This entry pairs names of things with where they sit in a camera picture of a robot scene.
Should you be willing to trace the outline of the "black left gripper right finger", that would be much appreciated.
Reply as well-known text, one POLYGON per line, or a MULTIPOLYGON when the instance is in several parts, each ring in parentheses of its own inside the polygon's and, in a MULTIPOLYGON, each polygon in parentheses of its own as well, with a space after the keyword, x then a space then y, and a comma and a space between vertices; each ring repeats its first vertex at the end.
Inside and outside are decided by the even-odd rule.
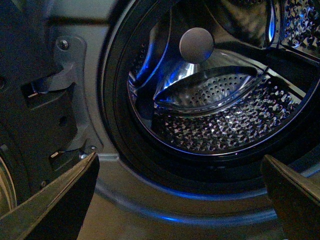
POLYGON ((320 187, 271 155, 261 173, 283 231, 289 240, 320 238, 320 187))

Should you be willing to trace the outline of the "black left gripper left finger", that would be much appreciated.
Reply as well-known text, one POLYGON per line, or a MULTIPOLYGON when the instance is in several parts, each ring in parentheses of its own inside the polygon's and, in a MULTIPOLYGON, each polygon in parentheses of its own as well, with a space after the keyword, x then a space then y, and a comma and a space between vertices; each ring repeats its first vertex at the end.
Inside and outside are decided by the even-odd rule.
POLYGON ((73 168, 0 218, 2 240, 75 240, 93 198, 99 157, 73 168))

